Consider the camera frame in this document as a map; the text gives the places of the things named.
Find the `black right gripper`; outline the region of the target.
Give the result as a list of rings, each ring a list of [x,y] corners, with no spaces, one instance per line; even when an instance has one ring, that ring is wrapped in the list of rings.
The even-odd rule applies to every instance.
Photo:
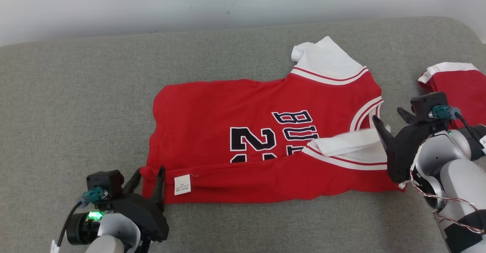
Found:
[[[396,136],[389,132],[377,115],[372,116],[372,121],[387,154],[387,172],[390,180],[401,183],[410,180],[409,170],[418,147],[430,135],[445,131],[448,128],[448,121],[418,122],[414,113],[402,107],[396,108],[396,111],[408,124]]]

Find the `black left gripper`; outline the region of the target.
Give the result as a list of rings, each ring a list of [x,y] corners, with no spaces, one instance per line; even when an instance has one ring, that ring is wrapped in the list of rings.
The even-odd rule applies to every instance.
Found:
[[[169,226],[164,212],[165,167],[156,174],[156,185],[149,199],[135,189],[141,181],[140,168],[123,188],[123,195],[95,202],[100,211],[109,211],[99,222],[100,236],[114,236],[124,243],[167,240]]]

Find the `red shorts with white stripes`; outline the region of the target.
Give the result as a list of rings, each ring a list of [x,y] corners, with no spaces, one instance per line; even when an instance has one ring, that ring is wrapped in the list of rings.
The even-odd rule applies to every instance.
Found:
[[[470,126],[486,126],[486,75],[471,63],[432,65],[418,78],[426,92],[444,92]]]

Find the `red jersey with black number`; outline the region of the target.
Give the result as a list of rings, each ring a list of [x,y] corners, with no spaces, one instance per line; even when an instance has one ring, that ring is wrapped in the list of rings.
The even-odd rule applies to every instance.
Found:
[[[165,168],[165,203],[272,203],[350,190],[402,191],[372,123],[368,68],[330,37],[293,48],[279,80],[167,85],[153,101],[142,196]]]

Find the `grey fabric sofa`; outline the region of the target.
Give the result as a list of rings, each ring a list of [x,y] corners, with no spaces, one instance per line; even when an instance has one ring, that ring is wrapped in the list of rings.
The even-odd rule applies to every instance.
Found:
[[[330,36],[382,88],[381,117],[441,62],[486,72],[486,44],[445,17],[408,17],[239,30],[138,34],[0,47],[0,253],[49,253],[85,178],[145,165],[164,85],[274,80],[293,46]],[[348,192],[275,204],[168,205],[169,238],[150,253],[445,253],[417,192]]]

